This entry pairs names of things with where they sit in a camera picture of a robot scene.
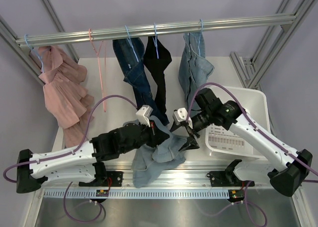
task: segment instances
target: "white laundry basket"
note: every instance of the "white laundry basket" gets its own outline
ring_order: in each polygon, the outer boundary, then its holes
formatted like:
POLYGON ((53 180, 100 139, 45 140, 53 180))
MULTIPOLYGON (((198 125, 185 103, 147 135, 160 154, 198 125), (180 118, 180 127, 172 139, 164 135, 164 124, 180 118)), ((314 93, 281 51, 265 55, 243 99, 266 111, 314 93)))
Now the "white laundry basket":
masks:
MULTIPOLYGON (((259 125, 270 131, 266 96, 263 92, 236 87, 226 88, 239 100, 243 108, 259 125)), ((210 89, 223 103, 233 100, 225 91, 218 87, 211 86, 210 89)), ((222 127, 210 125, 200 132, 200 138, 197 141, 209 156, 244 160, 265 158, 244 139, 222 127)))

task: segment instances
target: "light blue denim garment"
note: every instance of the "light blue denim garment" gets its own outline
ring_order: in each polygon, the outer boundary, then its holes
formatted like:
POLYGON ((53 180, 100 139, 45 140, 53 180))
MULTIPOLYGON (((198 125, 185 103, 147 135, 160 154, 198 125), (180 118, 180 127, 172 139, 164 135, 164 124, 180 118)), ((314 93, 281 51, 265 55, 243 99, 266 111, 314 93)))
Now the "light blue denim garment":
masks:
MULTIPOLYGON (((205 44, 201 32, 185 33, 183 38, 185 47, 181 57, 178 79, 184 92, 188 110, 194 92, 199 86, 207 82, 208 77, 214 70, 214 66, 205 59, 205 44)), ((194 102, 192 110, 199 109, 198 104, 194 102)), ((192 117, 197 113, 196 111, 191 111, 190 116, 192 117)))
POLYGON ((156 116, 151 116, 149 119, 153 120, 156 126, 170 137, 156 148, 142 145, 136 150, 131 167, 136 188, 152 183, 163 170, 176 168, 185 161, 184 151, 179 152, 179 150, 187 142, 187 137, 171 133, 156 116))

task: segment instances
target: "jeans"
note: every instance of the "jeans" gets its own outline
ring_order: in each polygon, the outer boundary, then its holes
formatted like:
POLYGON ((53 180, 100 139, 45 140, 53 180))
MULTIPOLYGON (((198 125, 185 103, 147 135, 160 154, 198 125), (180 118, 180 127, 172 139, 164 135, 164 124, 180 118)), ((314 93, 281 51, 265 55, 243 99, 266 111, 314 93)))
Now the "jeans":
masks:
MULTIPOLYGON (((185 47, 181 57, 178 79, 184 92, 188 110, 195 91, 207 82, 214 66, 205 59, 205 44, 202 33, 185 33, 183 38, 185 47)), ((188 112, 192 117, 198 113, 196 110, 199 109, 199 105, 194 101, 191 111, 188 110, 188 112)))
POLYGON ((124 82, 133 87, 137 108, 140 109, 143 105, 149 105, 153 109, 152 115, 156 116, 164 125, 167 125, 169 123, 168 118, 166 114, 162 114, 157 108, 145 74, 143 63, 144 45, 140 38, 132 38, 131 41, 138 61, 129 45, 128 39, 113 40, 113 49, 124 74, 124 82))
POLYGON ((150 71, 154 81, 157 84, 157 93, 155 97, 155 103, 162 114, 165 114, 167 109, 165 107, 165 79, 164 70, 171 63, 172 58, 170 52, 163 46, 163 44, 157 40, 158 44, 158 55, 154 43, 155 37, 148 37, 148 43, 146 52, 144 55, 144 64, 150 71))

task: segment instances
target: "gray floor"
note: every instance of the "gray floor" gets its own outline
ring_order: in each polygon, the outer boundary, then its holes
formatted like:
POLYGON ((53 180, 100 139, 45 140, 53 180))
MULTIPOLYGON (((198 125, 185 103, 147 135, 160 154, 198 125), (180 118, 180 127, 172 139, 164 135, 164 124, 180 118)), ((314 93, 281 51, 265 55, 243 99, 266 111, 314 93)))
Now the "gray floor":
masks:
MULTIPOLYGON (((268 227, 300 227, 291 198, 275 190, 249 190, 249 201, 258 204, 267 214, 268 227)), ((74 206, 83 199, 67 200, 70 213, 81 220, 96 216, 98 207, 92 204, 74 206)), ((93 224, 79 224, 65 216, 62 199, 45 198, 37 220, 37 227, 252 227, 245 206, 231 206, 217 217, 214 214, 228 205, 227 200, 128 200, 109 199, 103 205, 107 215, 93 224)), ((263 225, 262 214, 250 208, 257 224, 263 225)))

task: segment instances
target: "clothing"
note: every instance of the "clothing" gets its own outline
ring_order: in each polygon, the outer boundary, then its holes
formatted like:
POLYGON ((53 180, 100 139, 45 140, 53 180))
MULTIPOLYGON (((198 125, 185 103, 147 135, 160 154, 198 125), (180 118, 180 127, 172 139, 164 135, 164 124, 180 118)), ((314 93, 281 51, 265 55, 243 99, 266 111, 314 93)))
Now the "clothing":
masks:
POLYGON ((151 116, 149 119, 153 120, 161 131, 169 134, 169 138, 156 148, 142 145, 136 150, 132 164, 133 183, 136 188, 147 186, 155 181, 163 170, 176 168, 185 162, 184 151, 179 150, 187 142, 187 138, 171 133, 157 117, 151 116))
POLYGON ((165 80, 164 80, 164 70, 171 63, 172 58, 170 52, 162 45, 162 43, 157 39, 158 55, 154 43, 155 37, 148 37, 148 43, 146 47, 146 52, 144 55, 144 64, 150 71, 154 81, 157 84, 157 93, 155 98, 155 103, 162 114, 165 114, 167 109, 165 107, 165 80))
MULTIPOLYGON (((181 57, 178 79, 184 92, 187 109, 189 109, 195 91, 207 82, 214 66, 205 59, 205 44, 201 32, 185 33, 183 38, 185 47, 181 57)), ((190 116, 198 113, 193 110, 199 109, 199 105, 194 101, 190 116)))
POLYGON ((44 73, 39 78, 43 86, 45 106, 64 131, 66 147, 78 145, 85 132, 94 97, 80 86, 87 69, 74 62, 57 46, 40 47, 43 53, 44 73))
POLYGON ((129 45, 128 39, 113 40, 113 49, 120 68, 124 74, 124 82, 133 87, 136 98, 137 108, 143 105, 149 105, 152 109, 152 115, 158 117, 164 125, 169 123, 166 114, 161 113, 153 100, 150 85, 147 80, 143 57, 145 48, 140 38, 132 38, 132 45, 138 57, 138 61, 133 49, 129 45))

